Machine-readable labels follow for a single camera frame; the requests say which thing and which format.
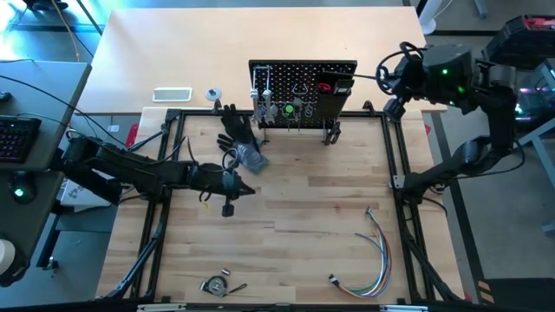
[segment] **pegboard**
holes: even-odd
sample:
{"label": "pegboard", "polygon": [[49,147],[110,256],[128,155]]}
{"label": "pegboard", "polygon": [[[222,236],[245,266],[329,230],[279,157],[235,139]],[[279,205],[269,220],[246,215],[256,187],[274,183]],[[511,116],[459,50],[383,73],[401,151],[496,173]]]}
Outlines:
{"label": "pegboard", "polygon": [[[254,79],[258,91],[258,111],[263,116],[263,121],[258,123],[259,128],[299,128],[299,129],[330,129],[333,119],[317,117],[317,76],[324,70],[329,72],[354,74],[356,61],[259,61],[250,60],[249,70],[251,84]],[[266,123],[266,108],[263,92],[267,88],[268,74],[270,74],[270,90],[272,91],[271,103],[277,106],[277,115],[274,123]],[[284,107],[292,104],[296,98],[302,101],[300,115],[287,115]]]}

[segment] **red object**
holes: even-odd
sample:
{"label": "red object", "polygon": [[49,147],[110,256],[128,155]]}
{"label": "red object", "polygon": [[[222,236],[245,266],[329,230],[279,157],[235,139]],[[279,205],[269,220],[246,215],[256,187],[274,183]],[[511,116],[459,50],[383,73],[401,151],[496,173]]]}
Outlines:
{"label": "red object", "polygon": [[129,148],[131,145],[135,144],[135,139],[137,138],[137,132],[139,131],[139,124],[131,125],[129,129],[129,134],[127,135],[127,140],[125,141],[125,147]]}
{"label": "red object", "polygon": [[331,93],[331,86],[327,83],[318,83],[318,89],[323,93]]}

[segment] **wooden work surface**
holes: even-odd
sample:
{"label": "wooden work surface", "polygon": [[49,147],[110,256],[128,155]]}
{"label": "wooden work surface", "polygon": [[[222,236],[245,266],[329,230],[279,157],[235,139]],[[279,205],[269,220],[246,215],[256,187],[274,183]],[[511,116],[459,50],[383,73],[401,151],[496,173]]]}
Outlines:
{"label": "wooden work surface", "polygon": [[[164,108],[145,108],[137,141],[157,132],[165,115]],[[258,176],[239,167],[243,181],[257,193],[235,201],[231,218],[220,216],[224,203],[220,196],[212,195],[209,212],[199,202],[198,192],[174,192],[157,298],[171,296],[173,302],[364,302],[340,292],[328,282],[328,275],[334,273],[345,285],[356,286],[371,283],[380,270],[379,251],[354,235],[375,235],[364,216],[369,205],[391,245],[393,271],[386,291],[366,302],[395,303],[398,297],[408,298],[381,123],[351,118],[341,122],[343,133],[334,146],[324,146],[322,133],[316,130],[267,130],[270,143],[262,151],[271,164]],[[433,163],[421,113],[407,112],[403,127],[412,169],[428,169]],[[219,118],[186,118],[185,134],[199,162],[221,161],[223,153],[215,140],[222,132]],[[159,146],[157,139],[140,151],[154,158]],[[180,159],[190,159],[186,146],[180,149]],[[146,208],[146,202],[138,199],[119,207],[98,295],[113,289],[135,261]],[[462,296],[443,210],[425,202],[420,215],[430,262]],[[203,280],[223,268],[232,272],[230,287],[241,283],[248,287],[226,298],[199,290]],[[143,291],[149,268],[145,272]],[[424,294],[421,271],[416,274]]]}
{"label": "wooden work surface", "polygon": [[[237,8],[113,10],[78,108],[88,114],[140,114],[155,88],[191,87],[187,103],[209,107],[206,90],[222,90],[224,104],[252,109],[249,60],[357,60],[358,74],[407,41],[426,44],[415,9]],[[398,58],[386,63],[390,70]],[[356,78],[346,110],[366,100],[381,111],[388,100],[375,81]],[[407,109],[445,111],[413,101]]]}

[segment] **computer keyboard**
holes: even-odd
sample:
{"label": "computer keyboard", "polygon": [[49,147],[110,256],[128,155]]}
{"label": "computer keyboard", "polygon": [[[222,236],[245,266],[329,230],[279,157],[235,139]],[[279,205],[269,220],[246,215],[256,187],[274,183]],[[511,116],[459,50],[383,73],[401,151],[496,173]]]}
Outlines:
{"label": "computer keyboard", "polygon": [[41,120],[0,116],[0,163],[23,163],[38,136]]}

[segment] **colorful wires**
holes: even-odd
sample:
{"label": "colorful wires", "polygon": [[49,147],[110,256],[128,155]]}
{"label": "colorful wires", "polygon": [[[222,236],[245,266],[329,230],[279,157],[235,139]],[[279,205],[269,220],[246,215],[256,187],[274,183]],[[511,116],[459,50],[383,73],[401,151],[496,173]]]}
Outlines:
{"label": "colorful wires", "polygon": [[368,207],[366,214],[370,217],[370,220],[376,228],[376,234],[378,236],[378,242],[374,238],[363,235],[361,233],[355,233],[358,237],[362,237],[369,242],[371,242],[381,253],[382,253],[382,266],[380,268],[379,276],[367,287],[362,288],[347,288],[339,282],[339,280],[333,275],[330,275],[330,283],[334,284],[342,292],[355,296],[357,298],[374,298],[379,296],[389,285],[389,278],[391,277],[391,268],[393,265],[391,250],[389,249],[388,240],[383,234],[382,228],[375,221],[374,215],[372,214],[372,208]]}

